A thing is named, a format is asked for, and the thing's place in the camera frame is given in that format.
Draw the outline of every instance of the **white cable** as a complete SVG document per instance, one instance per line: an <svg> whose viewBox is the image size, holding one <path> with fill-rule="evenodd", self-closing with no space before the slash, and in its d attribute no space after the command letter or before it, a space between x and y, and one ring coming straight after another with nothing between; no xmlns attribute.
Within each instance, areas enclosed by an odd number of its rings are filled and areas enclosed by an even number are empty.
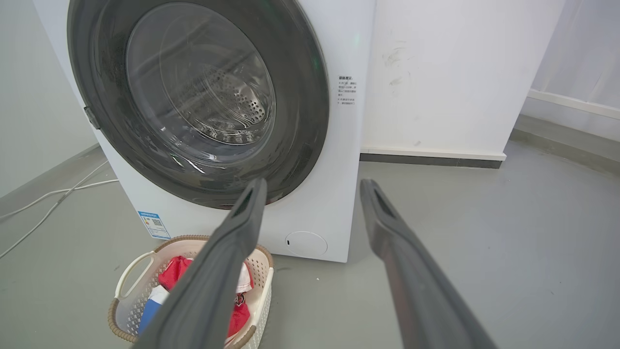
<svg viewBox="0 0 620 349"><path fill-rule="evenodd" d="M60 205L61 202L63 202L63 200L69 196L69 194L71 194L74 190L76 190L77 186L79 186L80 184L82 184L85 180L88 179L88 177L92 176L93 173L95 173L98 169L100 169L102 166L104 166L105 164L107 164L108 161L106 160L106 162L104 162L103 164L99 165L96 169L94 169L91 173L89 173L86 177L84 177L81 181L77 182L76 185L74 185L71 189L67 190L67 192L60 198L58 199L58 201L56 201L56 203L54 204L54 206L51 207L51 209L49 211L47 211L47 213L43 216L43 219L37 224L35 225L34 228L32 228L29 232L26 233L26 235L24 235L22 238L20 238L17 242L15 242L13 244L13 246L9 247L8 250L4 251L2 253L2 255L0 255L0 258L6 256L7 253L11 252L11 250L13 250L13 248L15 248L17 245L19 245L20 242L24 241L24 239L26 239L28 237L28 235L30 235L33 231L35 231L35 229L39 228L39 225L43 224L43 221L45 221L47 219L47 217L50 216L50 214L52 213L52 211L54 211L56 209L56 207L58 207L58 205ZM32 206L32 204L28 205L27 207L23 208L23 209L19 209L16 212L20 212L28 207Z"/></svg>
<svg viewBox="0 0 620 349"><path fill-rule="evenodd" d="M97 182L97 183L92 183L92 184L88 184L87 186L81 186L81 187L77 187L73 190L80 190L80 189L86 189L86 188L91 188L94 186L100 186L101 184L108 184L108 183L114 183L114 182L118 182L118 179L111 179L109 181L103 181L103 182ZM54 194L58 194L58 193L64 193L65 191L69 191L70 189L60 189L60 190L54 190L54 191L50 191L49 193L43 195L42 197L34 200L33 202L31 202L30 204L28 204L28 206L22 207L17 211L13 211L11 213L7 213L5 215L0 215L0 220L6 217L9 217L10 215L14 215L14 214L18 214L20 212L22 212L25 209L28 209L30 207L32 207L32 205L38 203L39 201L43 200L44 198L50 196L50 195L54 195Z"/></svg>

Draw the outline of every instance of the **plastic laundry basket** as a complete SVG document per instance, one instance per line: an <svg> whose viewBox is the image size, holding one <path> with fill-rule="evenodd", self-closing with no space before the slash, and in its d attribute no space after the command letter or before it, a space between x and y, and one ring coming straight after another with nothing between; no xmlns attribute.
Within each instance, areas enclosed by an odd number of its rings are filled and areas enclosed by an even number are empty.
<svg viewBox="0 0 620 349"><path fill-rule="evenodd" d="M184 235L172 238L155 250L141 255L131 262L118 280L115 297L108 311L108 324L112 332L124 340L135 343L138 340L138 327L140 326L144 305L151 294L151 290L159 285L157 281L159 273L165 270L172 257L196 257L208 239L209 237L205 235ZM121 294L123 285L131 271L136 268L138 263L148 259L150 259L149 265L138 280L125 294ZM254 252L247 257L246 262L254 279L254 289L246 293L246 304L250 310L250 319L226 347L227 349L258 348L269 315L273 258L263 246L257 245Z"/></svg>

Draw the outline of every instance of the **door glass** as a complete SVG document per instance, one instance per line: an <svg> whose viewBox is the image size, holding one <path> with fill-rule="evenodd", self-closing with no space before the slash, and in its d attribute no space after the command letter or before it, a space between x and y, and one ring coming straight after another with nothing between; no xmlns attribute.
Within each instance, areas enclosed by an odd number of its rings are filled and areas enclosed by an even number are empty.
<svg viewBox="0 0 620 349"><path fill-rule="evenodd" d="M149 11L131 33L126 67L140 113L173 156L227 166L270 136L276 105L267 67L217 12L186 2Z"/></svg>

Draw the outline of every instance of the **blue item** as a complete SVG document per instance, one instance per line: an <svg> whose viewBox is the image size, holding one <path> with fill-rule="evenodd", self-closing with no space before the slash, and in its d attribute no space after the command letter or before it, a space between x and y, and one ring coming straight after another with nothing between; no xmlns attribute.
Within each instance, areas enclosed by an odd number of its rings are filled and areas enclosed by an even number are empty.
<svg viewBox="0 0 620 349"><path fill-rule="evenodd" d="M142 318L140 318L140 326L138 326L138 336L140 336L142 332L144 332L144 329L146 328L146 326L148 326L149 322L151 322L151 319L153 319L155 313L157 313L157 310L159 310L159 307L161 307L161 305L164 303L167 296L168 291L166 291L166 289L161 285L155 287L151 291L149 299L144 305Z"/></svg>

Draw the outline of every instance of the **washing machine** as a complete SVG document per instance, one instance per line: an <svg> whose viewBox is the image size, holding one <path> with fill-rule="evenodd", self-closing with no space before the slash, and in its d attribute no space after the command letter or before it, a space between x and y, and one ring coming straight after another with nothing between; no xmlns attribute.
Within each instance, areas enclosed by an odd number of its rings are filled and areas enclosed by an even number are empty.
<svg viewBox="0 0 620 349"><path fill-rule="evenodd" d="M263 177L259 243L346 262L375 0L34 3L136 233L208 235Z"/></svg>

